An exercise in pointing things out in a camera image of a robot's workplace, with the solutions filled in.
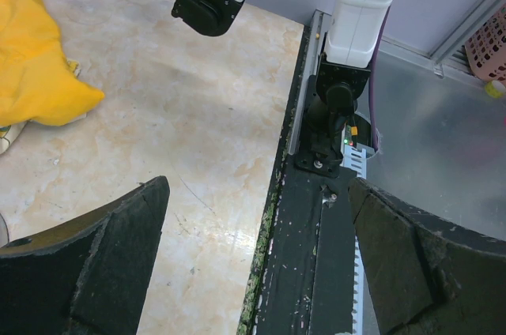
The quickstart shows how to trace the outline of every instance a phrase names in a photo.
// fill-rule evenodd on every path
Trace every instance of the beige marble surface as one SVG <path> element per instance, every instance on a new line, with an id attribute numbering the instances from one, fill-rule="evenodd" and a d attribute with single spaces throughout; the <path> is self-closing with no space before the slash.
<path id="1" fill-rule="evenodd" d="M 0 156 L 12 239 L 166 175 L 138 333 L 235 333 L 302 26 L 245 6 L 211 39 L 173 19 L 172 2 L 104 0 L 111 19 L 87 27 L 66 17 L 70 0 L 44 1 L 106 99 L 64 127 L 28 124 Z"/>

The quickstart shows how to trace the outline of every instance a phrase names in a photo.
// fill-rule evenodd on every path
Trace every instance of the yellow cloth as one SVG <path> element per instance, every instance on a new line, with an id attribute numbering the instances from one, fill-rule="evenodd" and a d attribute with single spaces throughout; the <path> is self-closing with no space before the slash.
<path id="1" fill-rule="evenodd" d="M 0 0 L 0 126 L 61 126 L 103 98 L 73 75 L 42 0 Z"/>

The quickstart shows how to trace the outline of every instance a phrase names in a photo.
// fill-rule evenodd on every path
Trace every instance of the basket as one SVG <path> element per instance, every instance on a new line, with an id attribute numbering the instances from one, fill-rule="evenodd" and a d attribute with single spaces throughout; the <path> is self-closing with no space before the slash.
<path id="1" fill-rule="evenodd" d="M 506 81 L 506 5 L 466 41 L 474 75 L 484 81 Z"/>

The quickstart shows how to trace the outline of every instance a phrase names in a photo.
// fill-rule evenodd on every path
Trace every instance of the purple cable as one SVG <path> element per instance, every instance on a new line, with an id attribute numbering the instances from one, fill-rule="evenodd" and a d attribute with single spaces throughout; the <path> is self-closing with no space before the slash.
<path id="1" fill-rule="evenodd" d="M 372 147 L 375 152 L 378 152 L 378 134 L 376 133 L 376 117 L 374 115 L 374 74 L 376 72 L 376 59 L 378 58 L 378 51 L 380 48 L 381 37 L 383 36 L 383 30 L 385 29 L 385 23 L 387 23 L 388 13 L 390 7 L 388 7 L 381 28 L 379 29 L 378 40 L 374 46 L 371 59 L 371 76 L 369 77 L 369 116 L 371 117 L 371 131 L 372 131 Z"/>

